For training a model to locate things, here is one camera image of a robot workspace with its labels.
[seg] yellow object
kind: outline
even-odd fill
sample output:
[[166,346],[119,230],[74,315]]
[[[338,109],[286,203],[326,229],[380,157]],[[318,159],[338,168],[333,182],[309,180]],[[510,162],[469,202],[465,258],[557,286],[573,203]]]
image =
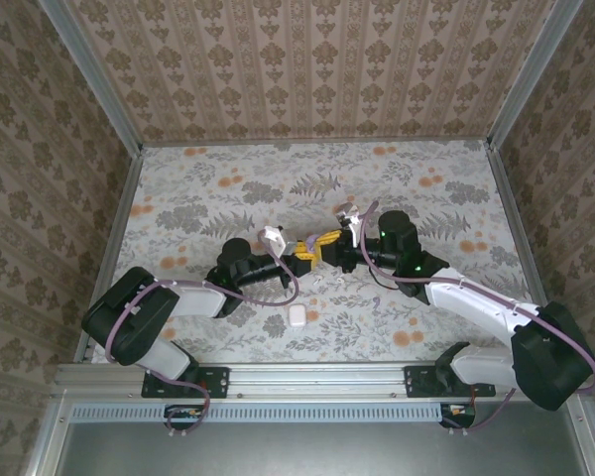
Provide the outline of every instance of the yellow object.
[[315,240],[315,253],[309,253],[306,248],[306,243],[303,241],[298,241],[296,244],[296,249],[294,250],[294,255],[296,258],[303,261],[310,261],[310,268],[313,269],[317,262],[321,260],[321,247],[323,245],[330,245],[337,241],[339,236],[341,235],[341,230],[334,230],[329,231],[328,233],[324,233],[320,237]]

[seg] wall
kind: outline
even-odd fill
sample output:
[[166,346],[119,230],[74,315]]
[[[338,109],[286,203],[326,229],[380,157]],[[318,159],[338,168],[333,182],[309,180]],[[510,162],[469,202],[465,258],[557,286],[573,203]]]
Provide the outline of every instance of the wall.
[[128,165],[38,4],[0,1],[0,476],[72,359]]
[[70,0],[149,143],[477,136],[554,0]]
[[595,350],[595,0],[585,0],[501,155],[550,298]]

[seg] floral tablecloth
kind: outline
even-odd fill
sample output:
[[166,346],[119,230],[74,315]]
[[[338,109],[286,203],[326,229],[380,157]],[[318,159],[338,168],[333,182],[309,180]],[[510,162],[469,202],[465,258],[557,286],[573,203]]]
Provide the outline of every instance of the floral tablecloth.
[[[163,148],[143,151],[140,184],[115,279],[143,266],[167,279],[202,279],[222,244],[282,225],[304,239],[338,227],[334,209],[404,210],[424,249],[470,278],[529,298],[523,270],[481,141],[326,143]],[[368,236],[376,236],[376,218]],[[162,335],[200,362],[339,362],[434,359],[458,340],[499,345],[446,310],[375,284],[359,267],[344,275],[324,263],[300,279],[288,310],[241,304],[224,319],[170,319]],[[278,280],[245,293],[280,300]],[[97,348],[93,362],[103,362]]]

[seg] patterned wallpaper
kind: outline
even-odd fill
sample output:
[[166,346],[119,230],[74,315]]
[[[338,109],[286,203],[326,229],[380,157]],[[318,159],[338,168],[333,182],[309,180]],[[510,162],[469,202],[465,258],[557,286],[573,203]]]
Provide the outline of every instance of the patterned wallpaper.
[[0,476],[79,337],[129,157],[35,1],[0,1]]
[[70,0],[149,143],[485,136],[554,0]]
[[502,147],[550,298],[595,350],[595,0],[585,0]]

